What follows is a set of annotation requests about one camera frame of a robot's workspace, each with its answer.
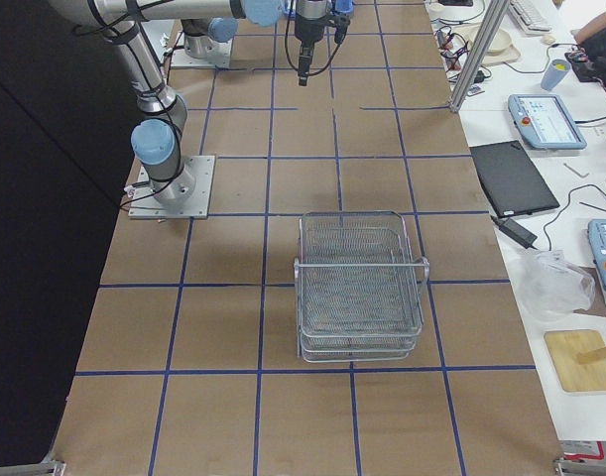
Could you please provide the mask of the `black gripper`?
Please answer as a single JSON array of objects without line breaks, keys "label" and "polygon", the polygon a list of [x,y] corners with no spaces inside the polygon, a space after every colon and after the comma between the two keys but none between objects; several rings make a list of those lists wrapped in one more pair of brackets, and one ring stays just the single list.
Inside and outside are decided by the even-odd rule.
[{"label": "black gripper", "polygon": [[[328,2],[325,0],[299,0],[296,3],[295,36],[305,48],[314,46],[322,39],[324,24],[328,15]],[[299,54],[299,86],[307,86],[310,69],[310,56]]]}]

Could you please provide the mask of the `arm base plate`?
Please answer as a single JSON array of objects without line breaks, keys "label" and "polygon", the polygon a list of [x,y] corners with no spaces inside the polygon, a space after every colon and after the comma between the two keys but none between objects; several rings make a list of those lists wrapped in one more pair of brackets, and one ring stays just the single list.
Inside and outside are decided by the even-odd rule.
[{"label": "arm base plate", "polygon": [[132,219],[206,219],[209,211],[215,168],[214,156],[183,156],[182,173],[163,191],[152,195],[165,185],[155,182],[150,187],[148,173],[143,166],[138,181],[145,185],[134,191],[134,202],[128,205]]},{"label": "arm base plate", "polygon": [[172,68],[227,69],[230,66],[233,41],[219,43],[209,36],[181,34],[173,51]]}]

